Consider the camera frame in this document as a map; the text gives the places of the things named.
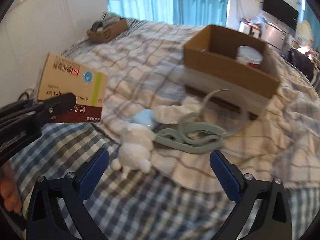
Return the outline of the person's left hand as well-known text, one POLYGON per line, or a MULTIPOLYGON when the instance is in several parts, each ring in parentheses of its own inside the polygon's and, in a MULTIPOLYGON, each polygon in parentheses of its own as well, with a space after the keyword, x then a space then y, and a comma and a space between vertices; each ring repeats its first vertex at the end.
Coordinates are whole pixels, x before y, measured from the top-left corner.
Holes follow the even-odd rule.
POLYGON ((19 213, 21 211, 22 201, 10 161, 1 166, 1 197, 4 208, 8 212, 19 213))

